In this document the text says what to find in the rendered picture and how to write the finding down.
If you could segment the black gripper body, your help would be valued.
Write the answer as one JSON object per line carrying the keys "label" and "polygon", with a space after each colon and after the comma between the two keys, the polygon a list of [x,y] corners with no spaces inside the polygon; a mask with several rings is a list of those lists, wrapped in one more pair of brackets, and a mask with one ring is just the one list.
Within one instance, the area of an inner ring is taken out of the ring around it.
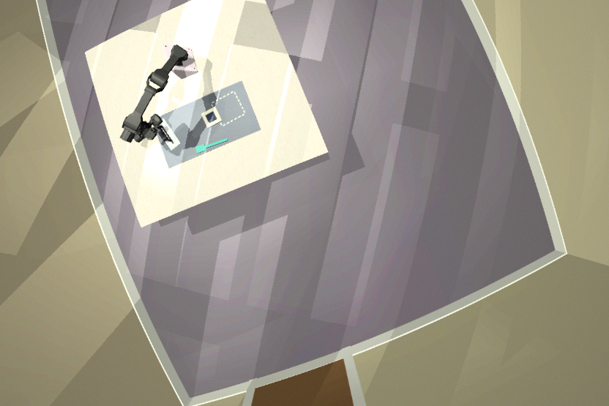
{"label": "black gripper body", "polygon": [[[142,128],[142,130],[141,130],[141,131],[143,131],[143,130],[144,130],[144,128],[146,128],[146,127],[152,127],[152,125],[157,125],[157,126],[159,126],[161,123],[163,123],[162,119],[159,117],[159,115],[158,115],[158,114],[156,114],[156,113],[155,113],[155,114],[154,114],[154,115],[151,117],[151,119],[149,119],[149,122],[148,122],[148,123],[147,123],[147,121],[143,121],[143,128]],[[143,138],[144,138],[144,135],[142,135],[142,134],[139,132],[137,135],[135,135],[135,136],[134,136],[134,139],[133,139],[133,140],[134,140],[135,142],[139,142],[139,143],[140,143],[140,142],[143,140]]]}

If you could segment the cream square tile with dark blue center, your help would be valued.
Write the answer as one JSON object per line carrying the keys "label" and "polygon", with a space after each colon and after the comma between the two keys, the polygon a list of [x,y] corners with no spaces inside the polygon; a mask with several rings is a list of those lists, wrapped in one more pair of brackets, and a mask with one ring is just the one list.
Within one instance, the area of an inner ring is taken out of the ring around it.
{"label": "cream square tile with dark blue center", "polygon": [[219,113],[217,112],[216,107],[213,107],[213,108],[207,110],[206,112],[202,113],[201,115],[208,128],[211,127],[212,125],[222,121]]}

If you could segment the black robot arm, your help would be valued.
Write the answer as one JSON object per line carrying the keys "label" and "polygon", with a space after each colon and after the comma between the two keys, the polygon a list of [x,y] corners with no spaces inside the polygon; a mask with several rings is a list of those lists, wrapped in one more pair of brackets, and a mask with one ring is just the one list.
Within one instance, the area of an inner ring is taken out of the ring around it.
{"label": "black robot arm", "polygon": [[[187,60],[188,51],[183,49],[181,46],[177,44],[174,45],[171,49],[170,58],[161,69],[156,69],[154,72],[150,74],[146,81],[146,88],[144,89],[143,96],[140,101],[138,101],[138,105],[135,110],[124,118],[124,122],[122,128],[124,131],[120,138],[128,143],[131,143],[134,139],[134,136],[139,132],[144,135],[148,140],[153,140],[157,136],[157,130],[154,127],[146,127],[143,131],[143,113],[146,111],[149,102],[152,100],[152,97],[155,96],[156,93],[163,91],[163,89],[168,85],[169,72],[175,66],[183,66],[182,62]],[[158,85],[160,88],[156,89],[149,85],[150,82]]]}

